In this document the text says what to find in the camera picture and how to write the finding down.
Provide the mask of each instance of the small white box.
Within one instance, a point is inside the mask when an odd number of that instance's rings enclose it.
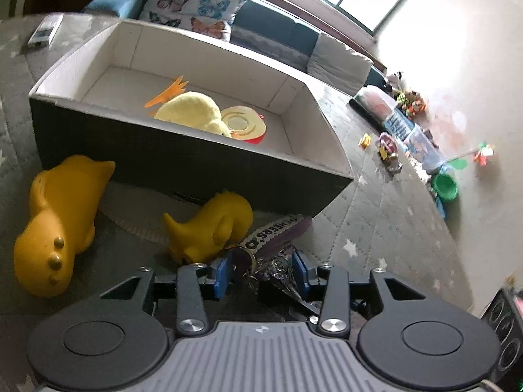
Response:
[[[250,106],[267,134],[249,144],[153,119],[143,105],[179,75],[220,109]],[[254,209],[316,215],[352,181],[311,89],[327,85],[248,49],[122,21],[65,55],[30,93],[45,169],[73,154],[114,160],[113,179],[207,200],[223,189]]]

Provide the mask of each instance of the pillow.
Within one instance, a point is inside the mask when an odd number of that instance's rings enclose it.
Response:
[[[307,73],[344,93],[354,96],[367,79],[372,60],[333,36],[318,37]]]
[[[229,41],[231,25],[246,0],[148,0],[139,19]]]

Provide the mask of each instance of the black speaker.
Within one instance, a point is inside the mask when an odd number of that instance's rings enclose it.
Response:
[[[508,289],[500,289],[481,317],[496,332],[501,343],[498,363],[491,381],[505,392],[523,390],[523,299]]]

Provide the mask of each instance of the sofa backrest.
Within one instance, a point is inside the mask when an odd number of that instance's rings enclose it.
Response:
[[[265,0],[247,0],[234,20],[231,43],[303,72],[320,30]]]

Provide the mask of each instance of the white electronic device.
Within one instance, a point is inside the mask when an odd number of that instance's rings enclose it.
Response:
[[[62,22],[63,13],[48,14],[43,21],[38,25],[36,31],[33,33],[29,41],[28,47],[44,47],[51,44],[51,40],[57,33],[57,30]]]

